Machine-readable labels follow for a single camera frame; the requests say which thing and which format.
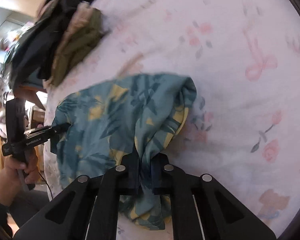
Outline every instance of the silver screw head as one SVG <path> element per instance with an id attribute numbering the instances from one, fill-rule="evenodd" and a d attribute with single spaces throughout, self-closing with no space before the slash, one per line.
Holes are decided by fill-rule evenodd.
<path id="1" fill-rule="evenodd" d="M 81 175 L 81 176 L 78 178 L 78 181 L 79 181 L 80 183 L 87 182 L 87 180 L 88 180 L 88 176 L 86 176 L 86 175 Z"/>
<path id="2" fill-rule="evenodd" d="M 202 176 L 202 179 L 203 179 L 203 181 L 205 181 L 205 182 L 210 182 L 210 181 L 212 181 L 212 176 L 209 175 L 209 174 L 204 174 L 204 175 Z"/>
<path id="3" fill-rule="evenodd" d="M 165 171 L 173 171 L 173 165 L 171 165 L 171 164 L 165 165 L 165 166 L 164 166 L 164 170 L 165 170 Z"/>
<path id="4" fill-rule="evenodd" d="M 125 169 L 126 169 L 126 166 L 124 166 L 124 165 L 118 165 L 115 168 L 116 171 L 124 171 Z"/>

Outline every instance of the human hand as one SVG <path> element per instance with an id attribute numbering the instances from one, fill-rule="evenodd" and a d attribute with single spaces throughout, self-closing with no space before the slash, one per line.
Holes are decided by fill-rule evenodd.
<path id="1" fill-rule="evenodd" d="M 18 169 L 22 169 L 28 176 L 25 178 L 26 184 L 35 183 L 40 175 L 37 167 L 38 157 L 35 150 L 32 149 L 29 154 L 29 163 L 19 162 L 12 156 L 6 158 L 4 169 L 0 172 L 0 203 L 5 206 L 10 206 L 14 197 L 20 191 L 22 185 L 18 176 Z"/>

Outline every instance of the white floral bedsheet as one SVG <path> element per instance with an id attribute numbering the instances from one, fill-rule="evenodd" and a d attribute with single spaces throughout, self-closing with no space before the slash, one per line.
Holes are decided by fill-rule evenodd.
<path id="1" fill-rule="evenodd" d="M 198 90 L 167 149 L 187 173 L 212 174 L 277 236 L 300 208 L 300 17 L 288 0 L 96 0 L 112 32 L 55 90 L 65 96 L 134 73 L 174 72 Z M 54 195 L 56 157 L 46 143 Z M 117 239 L 172 239 L 118 221 Z"/>

